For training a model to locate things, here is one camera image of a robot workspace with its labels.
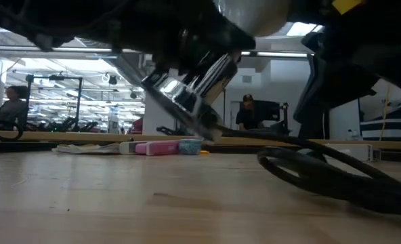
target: computer monitor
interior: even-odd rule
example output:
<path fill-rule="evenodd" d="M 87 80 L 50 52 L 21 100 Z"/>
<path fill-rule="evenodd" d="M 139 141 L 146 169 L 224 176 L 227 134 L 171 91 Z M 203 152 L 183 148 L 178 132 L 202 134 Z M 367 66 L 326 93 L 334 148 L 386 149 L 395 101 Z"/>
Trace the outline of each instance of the computer monitor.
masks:
<path fill-rule="evenodd" d="M 271 101 L 254 100 L 255 116 L 260 121 L 279 121 L 280 103 Z M 240 110 L 244 108 L 244 102 L 240 102 Z"/>

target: man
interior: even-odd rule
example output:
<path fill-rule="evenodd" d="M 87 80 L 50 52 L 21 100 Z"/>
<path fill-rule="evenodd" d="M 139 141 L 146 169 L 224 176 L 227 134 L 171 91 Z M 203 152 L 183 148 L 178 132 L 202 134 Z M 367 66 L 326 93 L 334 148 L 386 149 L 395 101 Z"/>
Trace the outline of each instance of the man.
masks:
<path fill-rule="evenodd" d="M 236 124 L 240 127 L 240 130 L 248 129 L 260 129 L 262 128 L 262 121 L 256 118 L 254 101 L 251 94 L 247 94 L 242 97 L 244 108 L 239 110 L 236 115 Z"/>

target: white box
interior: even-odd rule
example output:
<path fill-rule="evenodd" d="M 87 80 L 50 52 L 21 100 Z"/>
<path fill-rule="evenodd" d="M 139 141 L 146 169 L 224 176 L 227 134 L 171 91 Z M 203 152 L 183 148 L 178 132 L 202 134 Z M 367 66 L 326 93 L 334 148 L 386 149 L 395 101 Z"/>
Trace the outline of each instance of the white box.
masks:
<path fill-rule="evenodd" d="M 363 162 L 374 161 L 373 147 L 369 144 L 325 144 L 325 146 L 336 149 Z"/>

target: wooden floor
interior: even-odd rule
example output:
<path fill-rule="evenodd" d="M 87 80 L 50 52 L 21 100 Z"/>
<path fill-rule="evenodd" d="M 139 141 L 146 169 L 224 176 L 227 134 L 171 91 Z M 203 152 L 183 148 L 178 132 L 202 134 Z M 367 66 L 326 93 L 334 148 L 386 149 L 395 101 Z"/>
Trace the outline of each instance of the wooden floor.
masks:
<path fill-rule="evenodd" d="M 381 163 L 401 178 L 400 163 Z M 303 192 L 254 155 L 0 154 L 0 244 L 401 243 L 401 218 Z"/>

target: chrome metal part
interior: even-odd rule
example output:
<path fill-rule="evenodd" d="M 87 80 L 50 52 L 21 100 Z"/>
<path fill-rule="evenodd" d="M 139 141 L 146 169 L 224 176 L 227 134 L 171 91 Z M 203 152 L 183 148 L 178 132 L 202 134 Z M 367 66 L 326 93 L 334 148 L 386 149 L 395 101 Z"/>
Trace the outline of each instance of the chrome metal part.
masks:
<path fill-rule="evenodd" d="M 223 125 L 220 116 L 193 89 L 169 78 L 166 70 L 155 70 L 142 81 L 142 88 L 165 111 L 187 128 L 210 141 L 217 141 L 221 132 L 215 125 Z"/>
<path fill-rule="evenodd" d="M 212 104 L 229 84 L 237 69 L 234 58 L 228 54 L 223 55 L 207 71 L 203 79 L 196 79 L 189 86 L 194 93 L 204 98 L 207 104 Z"/>

